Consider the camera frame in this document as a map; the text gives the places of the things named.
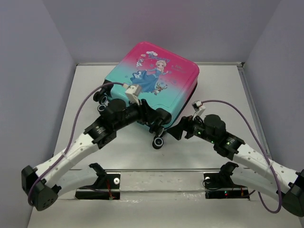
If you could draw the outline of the pink and teal kids suitcase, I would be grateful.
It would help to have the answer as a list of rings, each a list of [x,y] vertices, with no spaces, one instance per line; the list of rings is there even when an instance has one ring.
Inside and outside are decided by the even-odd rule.
[[[122,99],[129,103],[118,82],[139,85],[139,99],[145,99],[159,117],[145,125],[154,139],[152,146],[164,145],[163,135],[178,119],[192,97],[197,84],[199,67],[194,62],[147,41],[136,44],[117,66],[105,77],[108,85],[95,92],[93,100],[102,111],[106,102]]]

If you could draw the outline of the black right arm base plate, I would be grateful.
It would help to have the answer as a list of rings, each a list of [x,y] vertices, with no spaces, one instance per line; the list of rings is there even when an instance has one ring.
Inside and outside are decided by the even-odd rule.
[[[247,187],[236,185],[230,177],[220,173],[204,173],[202,186],[205,189],[205,198],[217,199],[250,199]]]

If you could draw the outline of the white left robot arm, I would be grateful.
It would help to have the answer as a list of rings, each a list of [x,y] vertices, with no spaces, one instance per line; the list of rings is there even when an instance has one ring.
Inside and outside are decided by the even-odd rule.
[[[26,166],[21,171],[21,186],[28,197],[29,205],[37,211],[49,208],[61,194],[83,186],[99,188],[104,185],[106,172],[97,163],[89,165],[89,178],[68,177],[67,172],[92,153],[102,149],[117,136],[117,131],[138,122],[149,127],[160,139],[164,126],[171,122],[171,114],[162,108],[152,109],[146,100],[126,104],[122,99],[113,99],[98,107],[99,117],[76,139],[69,139],[60,153],[36,167]]]

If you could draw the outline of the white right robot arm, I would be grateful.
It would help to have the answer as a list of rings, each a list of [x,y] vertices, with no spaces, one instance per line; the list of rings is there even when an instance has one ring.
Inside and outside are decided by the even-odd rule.
[[[183,117],[180,122],[167,131],[176,140],[197,136],[213,144],[217,154],[231,161],[231,164],[241,164],[248,171],[239,171],[237,178],[231,170],[225,170],[218,176],[223,186],[232,183],[255,189],[273,199],[280,201],[284,209],[291,214],[304,215],[304,172],[295,171],[277,162],[265,158],[242,139],[229,133],[226,124],[215,114],[200,117]]]

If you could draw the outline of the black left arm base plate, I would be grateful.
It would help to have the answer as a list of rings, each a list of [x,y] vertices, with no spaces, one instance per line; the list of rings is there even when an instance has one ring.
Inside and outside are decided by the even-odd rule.
[[[97,180],[93,185],[77,189],[75,198],[78,200],[119,200],[120,178],[120,173],[109,172],[104,180]]]

